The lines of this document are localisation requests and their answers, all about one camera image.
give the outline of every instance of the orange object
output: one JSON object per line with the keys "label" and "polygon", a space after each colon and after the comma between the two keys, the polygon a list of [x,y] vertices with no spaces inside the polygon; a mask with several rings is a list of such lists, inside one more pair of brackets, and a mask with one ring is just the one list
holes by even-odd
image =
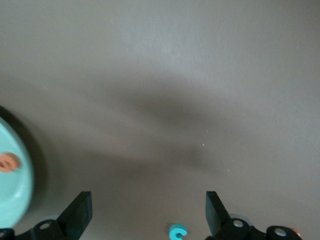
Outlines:
{"label": "orange object", "polygon": [[20,166],[17,155],[7,152],[0,155],[0,172],[9,173],[16,170]]}

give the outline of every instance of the teal plate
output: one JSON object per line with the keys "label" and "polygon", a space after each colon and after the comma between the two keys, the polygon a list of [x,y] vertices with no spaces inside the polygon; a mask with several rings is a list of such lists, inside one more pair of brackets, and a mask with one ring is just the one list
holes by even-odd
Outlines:
{"label": "teal plate", "polygon": [[0,172],[0,229],[12,228],[26,213],[34,188],[34,173],[27,148],[0,117],[0,155],[15,154],[20,161],[18,169]]}

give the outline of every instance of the metal screw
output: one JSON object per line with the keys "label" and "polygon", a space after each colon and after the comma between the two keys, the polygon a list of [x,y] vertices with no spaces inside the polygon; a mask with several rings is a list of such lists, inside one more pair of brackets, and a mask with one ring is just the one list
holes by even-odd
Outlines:
{"label": "metal screw", "polygon": [[240,220],[234,220],[233,225],[235,225],[237,228],[242,228],[244,226],[244,223]]}
{"label": "metal screw", "polygon": [[285,236],[287,236],[286,231],[283,230],[283,229],[281,229],[281,228],[276,228],[276,229],[274,230],[274,232],[275,232],[275,234],[277,234],[277,235],[280,236],[280,237],[285,237]]}

